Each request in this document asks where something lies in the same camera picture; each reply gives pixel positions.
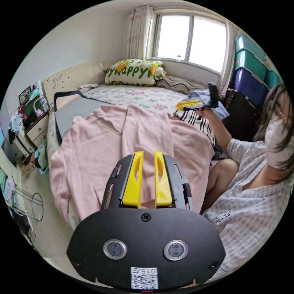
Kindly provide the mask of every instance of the face mask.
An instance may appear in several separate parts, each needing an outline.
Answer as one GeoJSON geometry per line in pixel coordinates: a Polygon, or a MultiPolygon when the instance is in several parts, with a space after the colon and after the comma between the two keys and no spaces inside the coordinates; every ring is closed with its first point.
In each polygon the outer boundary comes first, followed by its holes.
{"type": "Polygon", "coordinates": [[[266,161],[273,168],[281,168],[281,163],[288,160],[294,153],[294,137],[289,145],[282,151],[276,152],[278,145],[284,140],[287,132],[284,130],[283,121],[273,117],[269,122],[265,135],[266,161]]]}

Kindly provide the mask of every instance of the long brown hair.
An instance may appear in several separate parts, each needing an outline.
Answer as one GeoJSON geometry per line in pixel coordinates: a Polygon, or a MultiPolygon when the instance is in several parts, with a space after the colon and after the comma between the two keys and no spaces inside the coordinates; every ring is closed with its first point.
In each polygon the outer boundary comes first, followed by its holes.
{"type": "MultiPolygon", "coordinates": [[[[279,116],[281,113],[282,107],[285,107],[286,103],[289,103],[289,111],[287,117],[285,117],[285,130],[287,131],[287,135],[283,139],[283,141],[277,146],[276,152],[282,151],[287,148],[294,136],[294,105],[290,100],[287,89],[283,83],[275,85],[275,87],[269,91],[266,96],[263,108],[262,108],[262,119],[259,126],[259,130],[257,131],[253,141],[264,141],[266,129],[269,125],[270,119],[272,115],[275,113],[279,116]],[[285,97],[284,106],[281,105],[281,98],[285,97]]],[[[285,171],[285,177],[283,180],[288,179],[292,173],[294,173],[294,151],[292,156],[281,162],[281,169],[285,171]]]]}

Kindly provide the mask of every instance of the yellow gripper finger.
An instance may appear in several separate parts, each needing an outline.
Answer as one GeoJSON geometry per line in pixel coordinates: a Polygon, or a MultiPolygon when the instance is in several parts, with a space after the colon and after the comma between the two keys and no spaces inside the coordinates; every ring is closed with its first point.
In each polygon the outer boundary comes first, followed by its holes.
{"type": "Polygon", "coordinates": [[[123,206],[133,206],[136,208],[140,208],[141,206],[143,157],[144,151],[135,152],[125,193],[122,198],[123,206]]]}
{"type": "Polygon", "coordinates": [[[172,193],[169,186],[168,173],[166,171],[162,152],[154,152],[155,166],[155,208],[170,206],[172,204],[172,193]]]}
{"type": "Polygon", "coordinates": [[[200,100],[186,100],[179,102],[175,107],[180,111],[184,111],[185,107],[202,104],[200,100]]]}

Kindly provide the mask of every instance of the pink blanket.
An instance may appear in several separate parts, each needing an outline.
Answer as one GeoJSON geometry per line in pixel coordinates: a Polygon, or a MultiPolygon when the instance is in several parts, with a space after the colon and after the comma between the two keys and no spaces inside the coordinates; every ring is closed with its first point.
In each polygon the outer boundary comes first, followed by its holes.
{"type": "Polygon", "coordinates": [[[214,155],[209,139],[193,126],[169,114],[136,106],[102,106],[86,119],[76,117],[53,154],[50,170],[55,204],[67,221],[72,197],[81,220],[100,209],[108,178],[118,160],[144,151],[142,206],[154,207],[154,151],[181,164],[200,211],[214,155]]]}

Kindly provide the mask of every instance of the woman's leg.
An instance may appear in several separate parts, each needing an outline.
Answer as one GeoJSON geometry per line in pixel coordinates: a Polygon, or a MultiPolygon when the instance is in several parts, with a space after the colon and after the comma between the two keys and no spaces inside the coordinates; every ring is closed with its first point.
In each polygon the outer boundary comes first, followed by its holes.
{"type": "Polygon", "coordinates": [[[239,165],[232,159],[221,160],[211,168],[208,175],[206,194],[200,213],[210,208],[226,191],[228,185],[238,171],[239,165]]]}

